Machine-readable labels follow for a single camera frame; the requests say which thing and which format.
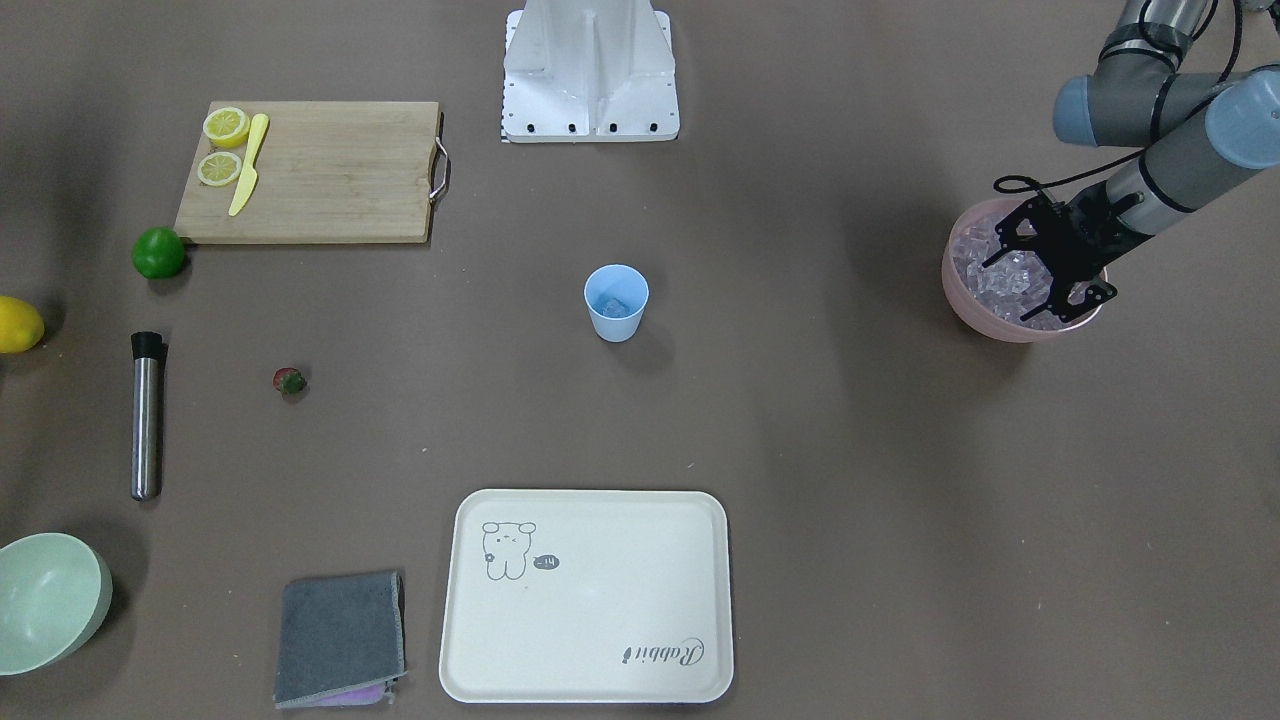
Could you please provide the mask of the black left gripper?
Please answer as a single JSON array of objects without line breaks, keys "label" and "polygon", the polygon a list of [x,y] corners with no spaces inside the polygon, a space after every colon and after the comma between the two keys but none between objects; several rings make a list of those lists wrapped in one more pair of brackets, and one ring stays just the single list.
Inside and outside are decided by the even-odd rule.
[{"label": "black left gripper", "polygon": [[1149,238],[1123,220],[1144,201],[1142,191],[1112,200],[1103,184],[1069,202],[1046,192],[1032,195],[995,223],[995,250],[982,266],[991,268],[1011,252],[1037,255],[1050,273],[1034,275],[1020,295],[1020,323],[1082,324],[1117,296],[1117,287],[1100,273]]}]

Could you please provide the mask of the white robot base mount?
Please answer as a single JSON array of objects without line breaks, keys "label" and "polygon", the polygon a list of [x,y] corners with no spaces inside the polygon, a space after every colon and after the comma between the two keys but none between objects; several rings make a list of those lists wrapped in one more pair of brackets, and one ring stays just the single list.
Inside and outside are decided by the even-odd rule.
[{"label": "white robot base mount", "polygon": [[649,1],[527,1],[504,22],[500,137],[639,143],[678,137],[672,23]]}]

